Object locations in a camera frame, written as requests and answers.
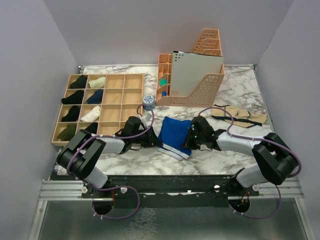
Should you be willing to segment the blue boxer underwear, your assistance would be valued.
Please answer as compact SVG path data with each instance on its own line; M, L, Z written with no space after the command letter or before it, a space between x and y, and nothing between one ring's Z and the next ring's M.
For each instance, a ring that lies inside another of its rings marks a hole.
M156 150L179 161L188 159L192 150L190 148L184 149L182 146L191 127L190 120L178 120L165 116L158 135L162 146L157 147Z

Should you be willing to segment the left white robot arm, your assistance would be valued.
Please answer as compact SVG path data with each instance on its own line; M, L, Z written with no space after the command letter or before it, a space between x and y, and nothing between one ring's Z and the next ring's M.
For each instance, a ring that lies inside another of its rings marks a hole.
M101 137L79 130L60 151L56 162L71 175L93 185L94 193L103 198L110 193L111 186L107 175L96 167L99 157L110 153L124 154L131 150L133 144L143 148L163 145L143 117L130 116L115 136Z

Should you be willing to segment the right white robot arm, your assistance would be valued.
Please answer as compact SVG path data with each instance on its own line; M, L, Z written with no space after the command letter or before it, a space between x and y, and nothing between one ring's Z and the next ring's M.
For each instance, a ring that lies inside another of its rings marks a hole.
M256 165L239 170L230 180L230 191L240 196L253 185L272 183L281 185L287 178L300 173L298 157L275 133L263 137L231 134L228 130L214 130L203 116L196 116L182 144L183 149L199 150L205 145L210 150L233 151L255 158Z

